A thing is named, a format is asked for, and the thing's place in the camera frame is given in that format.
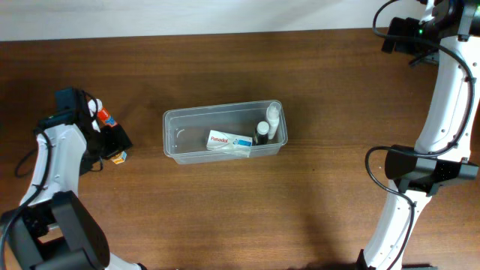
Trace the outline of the dark bottle white cap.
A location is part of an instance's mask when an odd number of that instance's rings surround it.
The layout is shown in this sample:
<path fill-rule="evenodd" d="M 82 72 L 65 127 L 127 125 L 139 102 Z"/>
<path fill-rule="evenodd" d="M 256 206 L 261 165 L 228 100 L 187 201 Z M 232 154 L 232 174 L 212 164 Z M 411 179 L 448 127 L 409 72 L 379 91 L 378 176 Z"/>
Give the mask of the dark bottle white cap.
<path fill-rule="evenodd" d="M 265 145 L 269 140 L 269 123 L 261 121 L 257 124 L 253 142 L 255 146 Z"/>

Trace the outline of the orange tube white cap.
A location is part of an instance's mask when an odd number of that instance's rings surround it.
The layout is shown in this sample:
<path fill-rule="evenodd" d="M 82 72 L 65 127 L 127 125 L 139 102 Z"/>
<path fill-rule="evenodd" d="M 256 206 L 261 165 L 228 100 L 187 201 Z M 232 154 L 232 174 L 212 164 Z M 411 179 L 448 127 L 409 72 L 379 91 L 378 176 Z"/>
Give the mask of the orange tube white cap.
<path fill-rule="evenodd" d="M 114 127 L 118 124 L 99 99 L 97 99 L 97 117 L 107 126 Z"/>

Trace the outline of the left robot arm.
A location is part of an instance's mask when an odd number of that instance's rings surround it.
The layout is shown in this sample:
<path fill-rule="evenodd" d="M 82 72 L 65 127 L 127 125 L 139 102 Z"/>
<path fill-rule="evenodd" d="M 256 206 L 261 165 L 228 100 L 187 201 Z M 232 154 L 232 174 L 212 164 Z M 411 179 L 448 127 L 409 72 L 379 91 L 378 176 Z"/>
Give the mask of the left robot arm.
<path fill-rule="evenodd" d="M 110 251 L 78 197 L 80 176 L 95 164 L 126 160 L 132 142 L 102 102 L 78 88 L 55 93 L 55 114 L 34 129 L 37 156 L 28 190 L 1 216 L 1 248 L 21 269 L 142 270 Z"/>

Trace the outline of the white Panadol box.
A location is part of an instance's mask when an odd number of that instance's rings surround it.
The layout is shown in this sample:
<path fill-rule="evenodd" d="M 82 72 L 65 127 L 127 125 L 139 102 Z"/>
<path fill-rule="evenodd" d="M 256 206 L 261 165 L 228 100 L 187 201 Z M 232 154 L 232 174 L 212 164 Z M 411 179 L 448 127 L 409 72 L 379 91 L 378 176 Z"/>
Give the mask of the white Panadol box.
<path fill-rule="evenodd" d="M 249 136 L 225 133 L 210 130 L 207 137 L 206 148 L 209 151 L 222 152 L 248 158 L 253 146 L 253 139 Z"/>

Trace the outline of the white spray bottle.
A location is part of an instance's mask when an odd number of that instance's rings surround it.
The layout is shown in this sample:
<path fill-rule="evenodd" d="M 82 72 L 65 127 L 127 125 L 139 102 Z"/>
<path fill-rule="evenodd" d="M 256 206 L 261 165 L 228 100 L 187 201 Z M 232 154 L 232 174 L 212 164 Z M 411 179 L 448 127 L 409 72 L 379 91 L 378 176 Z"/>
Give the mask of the white spray bottle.
<path fill-rule="evenodd" d="M 265 113 L 265 119 L 268 122 L 268 139 L 272 140 L 275 137 L 275 134 L 280 123 L 280 113 L 281 113 L 281 104 L 278 102 L 272 102 Z"/>

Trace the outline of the small jar gold lid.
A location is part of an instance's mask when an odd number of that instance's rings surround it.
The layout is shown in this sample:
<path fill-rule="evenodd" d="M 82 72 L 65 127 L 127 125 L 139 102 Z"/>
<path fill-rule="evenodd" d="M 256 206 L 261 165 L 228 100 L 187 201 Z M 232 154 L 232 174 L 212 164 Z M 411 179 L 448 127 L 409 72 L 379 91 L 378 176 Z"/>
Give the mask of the small jar gold lid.
<path fill-rule="evenodd" d="M 124 163 L 126 161 L 126 158 L 127 158 L 127 153 L 125 151 L 122 151 L 122 152 L 118 153 L 117 155 L 111 157 L 110 160 L 114 164 L 121 164 L 121 163 Z"/>

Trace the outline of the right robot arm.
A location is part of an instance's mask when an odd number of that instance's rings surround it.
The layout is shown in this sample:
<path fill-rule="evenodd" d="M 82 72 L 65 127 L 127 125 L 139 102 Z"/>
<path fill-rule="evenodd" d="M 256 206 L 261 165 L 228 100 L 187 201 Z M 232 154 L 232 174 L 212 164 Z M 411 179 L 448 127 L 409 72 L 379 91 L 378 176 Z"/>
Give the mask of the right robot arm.
<path fill-rule="evenodd" d="M 470 140 L 479 106 L 479 2 L 423 1 L 421 19 L 391 20 L 383 33 L 384 53 L 413 56 L 409 63 L 438 65 L 426 122 L 413 147 L 381 146 L 386 153 L 387 193 L 376 230 L 362 249 L 356 269 L 402 269 L 402 259 L 420 214 L 441 187 L 476 179 Z"/>

